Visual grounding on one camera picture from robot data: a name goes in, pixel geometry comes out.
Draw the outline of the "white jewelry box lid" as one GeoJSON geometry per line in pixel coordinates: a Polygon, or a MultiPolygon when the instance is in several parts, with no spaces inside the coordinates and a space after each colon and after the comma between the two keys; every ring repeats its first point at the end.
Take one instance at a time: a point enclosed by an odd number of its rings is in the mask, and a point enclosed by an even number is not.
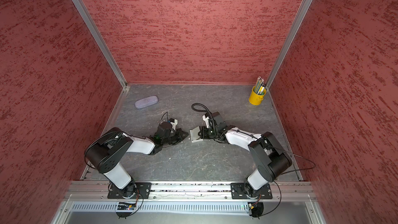
{"type": "Polygon", "coordinates": [[[190,140],[192,143],[204,141],[203,137],[201,136],[201,127],[196,127],[190,130],[190,140]]]}

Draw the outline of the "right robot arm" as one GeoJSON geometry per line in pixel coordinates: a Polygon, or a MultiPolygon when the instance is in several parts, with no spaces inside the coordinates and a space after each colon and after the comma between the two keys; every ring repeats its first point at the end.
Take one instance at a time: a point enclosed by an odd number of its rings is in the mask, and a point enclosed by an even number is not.
{"type": "Polygon", "coordinates": [[[202,119],[205,125],[198,132],[200,138],[235,145],[250,152],[256,168],[244,181],[246,196],[258,197],[266,185],[292,166],[290,156],[272,133],[255,134],[227,125],[218,112],[206,113],[202,119]]]}

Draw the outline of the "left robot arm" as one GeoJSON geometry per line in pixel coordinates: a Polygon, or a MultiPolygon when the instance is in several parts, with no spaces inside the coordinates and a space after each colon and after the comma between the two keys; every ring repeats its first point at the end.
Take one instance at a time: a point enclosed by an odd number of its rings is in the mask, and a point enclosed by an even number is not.
{"type": "Polygon", "coordinates": [[[176,119],[161,122],[153,136],[134,136],[114,127],[89,145],[84,152],[85,163],[104,175],[109,181],[109,198],[131,199],[140,197],[133,177],[120,160],[126,153],[156,155],[163,148],[175,146],[189,136],[177,128],[176,119]]]}

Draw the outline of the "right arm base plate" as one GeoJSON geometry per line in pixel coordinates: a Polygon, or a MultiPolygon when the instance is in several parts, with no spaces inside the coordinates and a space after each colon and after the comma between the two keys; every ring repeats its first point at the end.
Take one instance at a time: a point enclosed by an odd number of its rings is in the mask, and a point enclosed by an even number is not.
{"type": "Polygon", "coordinates": [[[272,199],[272,192],[269,184],[265,184],[260,189],[253,189],[248,183],[231,183],[232,199],[272,199]]]}

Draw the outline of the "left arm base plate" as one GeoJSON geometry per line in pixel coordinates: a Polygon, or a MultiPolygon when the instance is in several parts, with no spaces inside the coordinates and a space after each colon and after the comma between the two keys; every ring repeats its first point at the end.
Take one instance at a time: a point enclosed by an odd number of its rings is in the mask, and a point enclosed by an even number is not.
{"type": "Polygon", "coordinates": [[[133,200],[137,197],[148,199],[152,183],[130,182],[123,189],[119,189],[114,183],[108,185],[108,199],[133,200]]]}

